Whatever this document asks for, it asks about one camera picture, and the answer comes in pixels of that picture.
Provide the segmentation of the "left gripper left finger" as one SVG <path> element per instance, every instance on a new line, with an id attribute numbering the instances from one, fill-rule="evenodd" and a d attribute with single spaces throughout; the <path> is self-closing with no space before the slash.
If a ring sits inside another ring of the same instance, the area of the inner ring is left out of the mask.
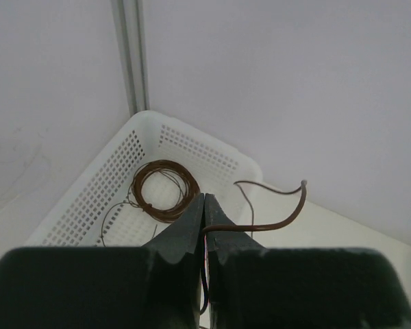
<path id="1" fill-rule="evenodd" d="M 0 328 L 196 328 L 204 201 L 140 247 L 8 251 Z"/>

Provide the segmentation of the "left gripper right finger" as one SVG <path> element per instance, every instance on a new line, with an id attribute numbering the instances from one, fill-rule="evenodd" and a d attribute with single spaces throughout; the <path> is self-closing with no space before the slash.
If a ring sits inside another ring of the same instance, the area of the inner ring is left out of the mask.
<path id="1" fill-rule="evenodd" d="M 204 199 L 212 328 L 411 328 L 388 259 L 368 248 L 269 249 Z"/>

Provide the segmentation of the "left white perforated basket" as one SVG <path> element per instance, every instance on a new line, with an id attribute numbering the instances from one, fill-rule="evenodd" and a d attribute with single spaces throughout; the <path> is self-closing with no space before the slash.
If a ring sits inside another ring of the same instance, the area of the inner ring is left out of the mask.
<path id="1" fill-rule="evenodd" d="M 144 164 L 172 160 L 183 165 L 204 193 L 216 196 L 234 222 L 249 223 L 247 198 L 262 171 L 237 149 L 163 114 L 134 115 L 102 149 L 27 240 L 29 246 L 116 246 L 145 244 L 165 229 L 127 203 L 133 176 Z"/>

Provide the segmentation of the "left aluminium frame post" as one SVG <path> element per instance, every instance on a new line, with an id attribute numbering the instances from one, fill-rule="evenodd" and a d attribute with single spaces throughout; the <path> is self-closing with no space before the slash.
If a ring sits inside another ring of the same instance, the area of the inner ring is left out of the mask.
<path id="1" fill-rule="evenodd" d="M 129 113 L 134 116 L 150 109 L 143 2 L 112 0 L 111 6 Z"/>

